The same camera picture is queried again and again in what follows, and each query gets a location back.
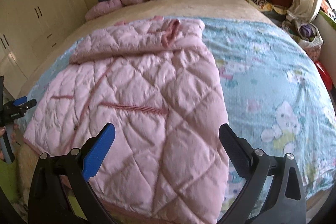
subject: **human hand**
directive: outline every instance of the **human hand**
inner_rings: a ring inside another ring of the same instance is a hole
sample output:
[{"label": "human hand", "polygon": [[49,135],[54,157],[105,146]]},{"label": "human hand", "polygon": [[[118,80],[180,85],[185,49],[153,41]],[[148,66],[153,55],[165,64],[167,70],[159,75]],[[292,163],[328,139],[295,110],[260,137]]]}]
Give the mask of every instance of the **human hand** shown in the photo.
[{"label": "human hand", "polygon": [[[16,129],[18,129],[17,124],[15,124],[13,126],[13,130],[16,130]],[[0,127],[0,137],[2,137],[2,135],[4,135],[5,132],[6,132],[6,127]],[[15,135],[15,132],[13,131],[11,136],[10,136],[11,143],[15,143],[15,141],[16,141],[15,137],[16,137],[16,135]],[[4,157],[4,155],[2,153],[2,150],[1,150],[1,146],[0,146],[0,160],[5,160],[5,157]]]}]

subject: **red object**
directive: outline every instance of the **red object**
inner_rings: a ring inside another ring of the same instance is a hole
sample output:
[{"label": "red object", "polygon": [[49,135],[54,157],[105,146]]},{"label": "red object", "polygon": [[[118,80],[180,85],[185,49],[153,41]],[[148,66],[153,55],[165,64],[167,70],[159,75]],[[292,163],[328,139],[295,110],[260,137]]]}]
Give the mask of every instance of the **red object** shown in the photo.
[{"label": "red object", "polygon": [[329,75],[329,73],[327,72],[327,70],[325,69],[325,67],[322,65],[322,63],[320,61],[315,61],[315,66],[317,68],[317,70],[319,71],[319,74],[322,78],[322,81],[325,85],[325,87],[327,88],[328,91],[331,91],[332,87],[333,87],[333,81]]}]

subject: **white wardrobe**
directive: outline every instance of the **white wardrobe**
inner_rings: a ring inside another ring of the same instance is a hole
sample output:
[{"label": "white wardrobe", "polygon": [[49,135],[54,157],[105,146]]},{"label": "white wardrobe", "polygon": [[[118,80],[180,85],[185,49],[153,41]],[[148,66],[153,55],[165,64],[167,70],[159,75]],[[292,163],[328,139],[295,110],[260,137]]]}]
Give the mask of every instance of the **white wardrobe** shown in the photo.
[{"label": "white wardrobe", "polygon": [[0,75],[14,98],[86,12],[84,0],[0,0]]}]

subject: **finger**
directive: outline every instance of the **finger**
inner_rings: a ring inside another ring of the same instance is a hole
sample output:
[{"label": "finger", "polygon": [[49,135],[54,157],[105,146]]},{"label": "finger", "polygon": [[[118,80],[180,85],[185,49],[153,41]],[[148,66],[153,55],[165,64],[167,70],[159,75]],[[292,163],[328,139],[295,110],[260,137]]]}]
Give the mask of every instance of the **finger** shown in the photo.
[{"label": "finger", "polygon": [[0,127],[0,137],[6,132],[6,127]]}]

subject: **beige mattress cover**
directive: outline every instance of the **beige mattress cover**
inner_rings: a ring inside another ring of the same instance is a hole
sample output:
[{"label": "beige mattress cover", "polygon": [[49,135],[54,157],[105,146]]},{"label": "beige mattress cover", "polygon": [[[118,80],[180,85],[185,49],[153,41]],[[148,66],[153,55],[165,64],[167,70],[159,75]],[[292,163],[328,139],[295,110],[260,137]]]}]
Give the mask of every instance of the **beige mattress cover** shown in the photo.
[{"label": "beige mattress cover", "polygon": [[55,62],[56,58],[70,48],[76,40],[92,33],[96,29],[111,26],[118,21],[134,21],[151,18],[156,15],[241,19],[273,24],[271,20],[245,0],[154,0],[127,6],[86,22],[70,34],[64,43],[53,51],[47,60],[29,77],[21,88],[18,98],[27,95],[41,75]]}]

